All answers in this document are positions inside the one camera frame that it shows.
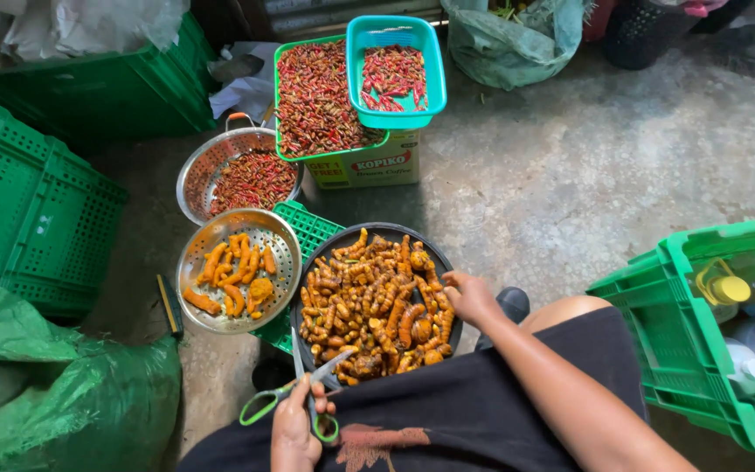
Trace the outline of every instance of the yellow bottle cap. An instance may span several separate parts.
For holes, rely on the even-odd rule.
[[[744,302],[750,298],[750,286],[738,277],[717,277],[710,284],[712,295],[724,305]]]

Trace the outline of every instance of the concrete floor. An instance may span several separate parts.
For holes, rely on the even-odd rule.
[[[510,92],[481,86],[447,61],[450,101],[422,133],[420,184],[318,191],[307,177],[301,201],[342,225],[409,226],[455,267],[495,291],[519,285],[536,307],[582,293],[672,232],[755,219],[755,80],[687,52],[697,49],[671,49],[650,69],[629,72],[585,47],[557,77]],[[152,274],[172,279],[196,229],[177,207],[176,176],[215,134],[92,157],[131,198],[89,333],[129,344],[162,333]],[[236,417],[253,393],[258,359],[277,355],[248,334],[185,326],[184,414],[166,467]],[[466,329],[461,352],[478,335]],[[655,429],[702,470],[755,470],[755,455],[730,438],[652,414]]]

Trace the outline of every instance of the kopiko logo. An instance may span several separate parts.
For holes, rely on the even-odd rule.
[[[355,162],[354,164],[351,165],[351,168],[353,170],[367,170],[367,169],[377,169],[378,167],[397,166],[398,164],[404,164],[404,162],[409,162],[410,157],[412,157],[412,153],[410,151],[407,151],[401,156]]]

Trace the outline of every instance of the green sack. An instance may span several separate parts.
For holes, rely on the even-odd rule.
[[[176,349],[85,338],[0,287],[0,470],[157,468],[180,401]]]
[[[512,90],[554,76],[582,42],[592,0],[535,0],[518,18],[488,12],[488,0],[441,0],[450,20],[448,49],[470,78]]]

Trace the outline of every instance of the dried chili pepper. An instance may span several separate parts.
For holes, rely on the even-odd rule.
[[[348,101],[346,41],[298,45],[278,68],[278,148],[288,158],[374,145],[386,131],[366,128]]]
[[[270,150],[252,150],[230,160],[215,180],[211,215],[233,208],[272,210],[287,200],[296,183],[295,164],[281,160]]]
[[[424,65],[421,51],[412,46],[366,48],[361,92],[366,107],[371,110],[403,112],[404,107],[391,97],[406,97],[412,91],[414,111],[426,110],[428,105]],[[377,93],[377,100],[370,95],[372,89]]]

